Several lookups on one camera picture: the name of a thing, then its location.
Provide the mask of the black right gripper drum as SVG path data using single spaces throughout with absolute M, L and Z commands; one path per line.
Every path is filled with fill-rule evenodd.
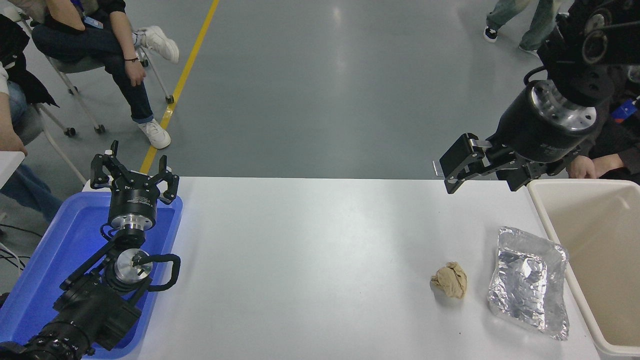
M 553 82 L 531 82 L 505 110 L 493 133 L 493 145 L 521 157 L 551 163 L 586 137 L 586 109 L 565 98 Z

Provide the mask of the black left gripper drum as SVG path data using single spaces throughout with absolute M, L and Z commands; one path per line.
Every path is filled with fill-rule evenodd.
M 132 186 L 114 181 L 110 185 L 109 220 L 125 215 L 139 215 L 149 221 L 157 217 L 157 202 L 160 191 L 155 184 Z

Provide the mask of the hand of person beside bin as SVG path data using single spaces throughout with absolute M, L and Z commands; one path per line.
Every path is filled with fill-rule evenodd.
M 578 155 L 567 167 L 570 179 L 598 179 L 599 174 L 594 160 L 587 156 Z

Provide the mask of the seated person's hand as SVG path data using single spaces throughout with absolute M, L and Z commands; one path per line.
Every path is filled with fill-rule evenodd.
M 138 60 L 125 61 L 125 73 L 132 87 L 141 85 L 146 77 L 146 70 Z

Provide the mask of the hand of person beside table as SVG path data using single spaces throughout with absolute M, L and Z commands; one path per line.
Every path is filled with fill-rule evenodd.
M 14 130 L 2 130 L 0 132 L 0 150 L 5 152 L 21 152 L 28 155 L 25 144 Z

